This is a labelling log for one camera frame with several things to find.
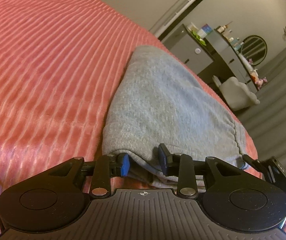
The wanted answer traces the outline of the grey sweatpants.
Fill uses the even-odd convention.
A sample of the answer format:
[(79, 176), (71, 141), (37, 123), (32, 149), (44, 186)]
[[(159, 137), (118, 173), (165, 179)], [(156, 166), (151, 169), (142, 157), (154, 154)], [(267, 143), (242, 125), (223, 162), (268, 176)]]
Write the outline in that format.
[(247, 168), (245, 128), (174, 57), (139, 46), (110, 104), (102, 151), (129, 155), (132, 178), (157, 188), (175, 187), (178, 179), (161, 171), (160, 144), (194, 160), (212, 156)]

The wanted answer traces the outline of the white shell shaped chair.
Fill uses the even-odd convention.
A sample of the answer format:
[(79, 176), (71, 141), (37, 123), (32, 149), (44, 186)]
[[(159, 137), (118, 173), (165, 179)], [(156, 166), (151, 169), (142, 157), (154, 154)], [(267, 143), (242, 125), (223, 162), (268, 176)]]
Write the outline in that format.
[(212, 80), (232, 111), (239, 111), (260, 104), (256, 94), (251, 92), (246, 84), (239, 82), (236, 77), (230, 77), (221, 83), (218, 77), (214, 75)]

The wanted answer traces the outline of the grey dressing table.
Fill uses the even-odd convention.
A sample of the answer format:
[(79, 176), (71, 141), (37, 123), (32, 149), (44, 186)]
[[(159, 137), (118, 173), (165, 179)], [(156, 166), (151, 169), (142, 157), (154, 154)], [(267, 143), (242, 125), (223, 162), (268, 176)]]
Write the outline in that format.
[(252, 66), (240, 53), (243, 40), (233, 38), (230, 30), (220, 33), (215, 29), (205, 37), (206, 48), (211, 48), (214, 55), (223, 60), (238, 81), (245, 83), (251, 92), (257, 93), (262, 86), (262, 78), (258, 75), (257, 66)]

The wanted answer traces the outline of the grey cabinet with knob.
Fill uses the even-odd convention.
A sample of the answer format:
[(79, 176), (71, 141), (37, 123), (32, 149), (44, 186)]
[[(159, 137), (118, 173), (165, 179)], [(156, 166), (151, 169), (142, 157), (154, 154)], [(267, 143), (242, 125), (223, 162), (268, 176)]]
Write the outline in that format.
[(183, 24), (163, 44), (195, 74), (199, 74), (214, 62)]

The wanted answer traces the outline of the white blue container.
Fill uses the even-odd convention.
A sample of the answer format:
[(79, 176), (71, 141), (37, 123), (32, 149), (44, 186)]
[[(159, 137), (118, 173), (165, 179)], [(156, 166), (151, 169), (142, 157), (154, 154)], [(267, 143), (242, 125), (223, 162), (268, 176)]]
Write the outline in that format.
[(209, 35), (211, 32), (213, 31), (213, 29), (208, 25), (205, 24), (203, 25), (198, 31), (197, 31), (197, 35), (200, 38), (205, 38), (207, 35)]

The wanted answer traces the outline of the red ribbed bedspread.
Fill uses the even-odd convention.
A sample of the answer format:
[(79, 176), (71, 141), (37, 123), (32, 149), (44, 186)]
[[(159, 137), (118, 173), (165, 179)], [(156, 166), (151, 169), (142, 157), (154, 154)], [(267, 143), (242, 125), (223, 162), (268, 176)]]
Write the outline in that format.
[(100, 0), (0, 0), (0, 194), (102, 154), (108, 108), (140, 45), (164, 49)]

